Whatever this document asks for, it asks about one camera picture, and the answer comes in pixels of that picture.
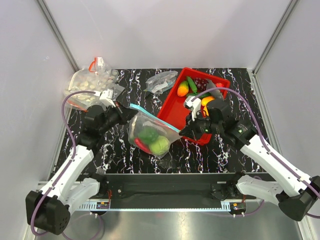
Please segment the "clear blue zip bag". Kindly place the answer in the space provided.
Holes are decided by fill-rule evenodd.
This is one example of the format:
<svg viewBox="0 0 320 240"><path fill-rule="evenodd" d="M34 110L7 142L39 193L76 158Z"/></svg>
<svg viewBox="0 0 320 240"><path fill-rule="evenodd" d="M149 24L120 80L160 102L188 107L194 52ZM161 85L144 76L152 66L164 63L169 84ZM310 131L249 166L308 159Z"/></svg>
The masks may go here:
<svg viewBox="0 0 320 240"><path fill-rule="evenodd" d="M137 114L129 122L128 141L143 152L162 158L171 145L181 138L176 127L141 106L131 103L129 108L136 110Z"/></svg>

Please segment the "red chili pepper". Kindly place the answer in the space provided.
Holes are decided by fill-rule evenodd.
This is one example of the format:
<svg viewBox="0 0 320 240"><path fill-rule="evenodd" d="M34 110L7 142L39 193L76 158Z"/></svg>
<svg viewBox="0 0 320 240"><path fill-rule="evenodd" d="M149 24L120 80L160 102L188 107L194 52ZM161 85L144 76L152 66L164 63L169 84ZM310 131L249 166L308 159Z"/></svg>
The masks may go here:
<svg viewBox="0 0 320 240"><path fill-rule="evenodd" d="M143 152L145 152L147 154L151 153L149 146L147 144L143 143L138 137L134 139L134 143Z"/></svg>

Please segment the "pale green cabbage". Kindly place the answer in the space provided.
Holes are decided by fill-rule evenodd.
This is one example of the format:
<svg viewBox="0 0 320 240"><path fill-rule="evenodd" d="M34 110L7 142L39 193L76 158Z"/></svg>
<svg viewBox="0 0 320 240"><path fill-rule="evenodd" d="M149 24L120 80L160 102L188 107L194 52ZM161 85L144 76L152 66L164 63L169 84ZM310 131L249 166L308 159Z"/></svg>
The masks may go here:
<svg viewBox="0 0 320 240"><path fill-rule="evenodd" d="M149 150L154 155L163 155L170 149L170 141L165 137L160 135L154 142L149 144Z"/></svg>

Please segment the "green bell pepper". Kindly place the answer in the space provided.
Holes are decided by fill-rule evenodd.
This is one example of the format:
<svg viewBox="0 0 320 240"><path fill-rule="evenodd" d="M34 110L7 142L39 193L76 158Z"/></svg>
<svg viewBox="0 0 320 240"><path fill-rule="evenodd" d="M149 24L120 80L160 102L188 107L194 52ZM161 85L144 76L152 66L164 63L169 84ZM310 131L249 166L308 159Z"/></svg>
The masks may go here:
<svg viewBox="0 0 320 240"><path fill-rule="evenodd" d="M145 126L139 133L138 138L146 145L153 143L159 137L158 131L151 127Z"/></svg>

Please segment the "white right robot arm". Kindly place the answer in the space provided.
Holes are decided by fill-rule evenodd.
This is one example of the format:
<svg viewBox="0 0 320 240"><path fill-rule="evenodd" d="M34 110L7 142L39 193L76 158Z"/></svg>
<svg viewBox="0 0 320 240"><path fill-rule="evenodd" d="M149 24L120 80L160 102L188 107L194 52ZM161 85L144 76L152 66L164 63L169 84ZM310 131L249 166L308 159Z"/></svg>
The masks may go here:
<svg viewBox="0 0 320 240"><path fill-rule="evenodd" d="M277 205L290 219L300 222L320 197L320 177L311 177L291 164L272 148L252 123L236 119L223 100L207 103L189 96L184 107L190 112L186 125L179 132L183 137L198 140L203 134L219 135L225 143L258 163L274 181L255 179L237 173L227 183L228 195L239 198L250 195Z"/></svg>

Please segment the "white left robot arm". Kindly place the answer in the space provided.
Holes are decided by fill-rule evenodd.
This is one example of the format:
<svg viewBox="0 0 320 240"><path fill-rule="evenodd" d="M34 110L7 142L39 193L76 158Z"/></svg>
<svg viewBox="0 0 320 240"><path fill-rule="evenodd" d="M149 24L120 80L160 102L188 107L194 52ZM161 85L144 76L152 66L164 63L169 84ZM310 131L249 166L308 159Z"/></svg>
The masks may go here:
<svg viewBox="0 0 320 240"><path fill-rule="evenodd" d="M83 169L100 151L105 134L116 125L127 124L138 110L119 102L103 108L93 105L84 115L76 146L56 172L39 191L30 191L25 198L27 223L34 235L37 230L60 235L66 229L72 214L90 197L103 198L108 193L104 176L94 173L78 186L75 181Z"/></svg>

